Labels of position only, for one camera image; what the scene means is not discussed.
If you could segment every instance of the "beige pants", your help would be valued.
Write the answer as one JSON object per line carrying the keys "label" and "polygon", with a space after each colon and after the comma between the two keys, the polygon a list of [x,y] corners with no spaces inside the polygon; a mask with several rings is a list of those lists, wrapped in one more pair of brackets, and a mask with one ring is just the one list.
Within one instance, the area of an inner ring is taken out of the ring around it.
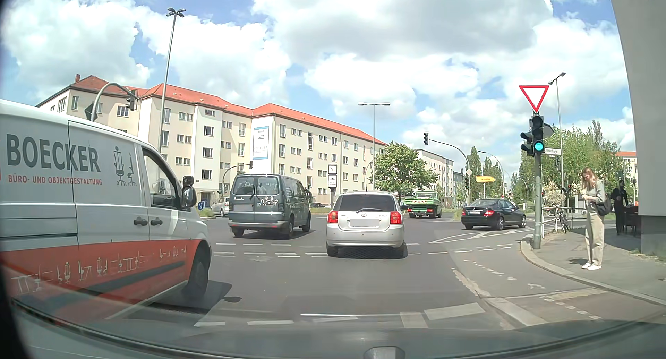
{"label": "beige pants", "polygon": [[604,218],[598,214],[587,212],[587,225],[585,228],[587,244],[587,260],[592,264],[601,266],[604,257]]}

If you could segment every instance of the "car tail light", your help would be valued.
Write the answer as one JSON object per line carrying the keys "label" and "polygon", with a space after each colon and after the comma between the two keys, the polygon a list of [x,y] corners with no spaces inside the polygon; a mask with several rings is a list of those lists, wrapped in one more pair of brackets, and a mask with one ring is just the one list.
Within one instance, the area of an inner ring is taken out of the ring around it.
{"label": "car tail light", "polygon": [[402,224],[402,213],[398,211],[391,212],[391,225],[400,225]]}
{"label": "car tail light", "polygon": [[328,223],[329,224],[338,223],[338,211],[331,211],[328,213]]}

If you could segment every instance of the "green truck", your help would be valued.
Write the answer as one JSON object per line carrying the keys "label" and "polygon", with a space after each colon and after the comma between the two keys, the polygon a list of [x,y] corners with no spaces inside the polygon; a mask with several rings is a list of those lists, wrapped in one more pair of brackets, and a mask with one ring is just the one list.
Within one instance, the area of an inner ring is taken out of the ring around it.
{"label": "green truck", "polygon": [[417,191],[414,196],[405,198],[405,205],[412,219],[417,216],[442,217],[442,198],[436,191]]}

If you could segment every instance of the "red tile roof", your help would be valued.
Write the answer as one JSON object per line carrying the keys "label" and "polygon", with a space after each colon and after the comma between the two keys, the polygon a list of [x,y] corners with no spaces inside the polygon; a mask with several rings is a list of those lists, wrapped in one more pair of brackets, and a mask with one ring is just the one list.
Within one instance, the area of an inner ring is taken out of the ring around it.
{"label": "red tile roof", "polygon": [[[85,90],[99,91],[102,87],[107,84],[105,80],[97,78],[96,76],[88,76],[79,82],[71,84],[73,88],[82,88]],[[160,83],[157,86],[152,88],[139,88],[132,86],[125,86],[130,90],[137,90],[137,96],[140,98],[147,98],[154,96],[157,98],[162,98],[162,87],[163,84]],[[290,108],[279,106],[277,104],[264,104],[258,108],[250,109],[244,106],[239,106],[236,104],[231,104],[228,101],[210,94],[205,94],[203,92],[188,90],[187,88],[182,88],[178,86],[172,86],[170,84],[166,85],[166,98],[169,100],[177,100],[181,102],[186,102],[189,104],[202,104],[207,107],[211,107],[217,110],[224,110],[226,112],[231,112],[234,114],[239,114],[246,117],[257,117],[257,116],[266,116],[268,114],[273,114],[275,116],[280,116],[283,118],[289,118],[290,120],[295,120],[298,122],[304,122],[306,124],[319,126],[321,128],[326,128],[333,130],[337,133],[343,133],[345,135],[354,136],[356,138],[369,140],[372,142],[372,136],[362,132],[361,130],[355,129],[353,127],[338,124],[327,120],[325,118],[312,116],[304,112],[299,112]],[[124,94],[124,92],[115,86],[108,87],[104,92],[111,92],[113,94]],[[386,145],[386,143],[376,139],[375,142],[379,145]]]}

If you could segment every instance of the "white sneakers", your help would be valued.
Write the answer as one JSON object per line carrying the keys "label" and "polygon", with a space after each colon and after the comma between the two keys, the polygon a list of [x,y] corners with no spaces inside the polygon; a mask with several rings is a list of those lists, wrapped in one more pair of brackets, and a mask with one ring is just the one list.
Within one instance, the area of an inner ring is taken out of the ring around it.
{"label": "white sneakers", "polygon": [[598,266],[596,264],[592,264],[591,262],[585,263],[585,265],[581,266],[582,269],[587,269],[587,270],[597,270],[601,269],[601,266]]}

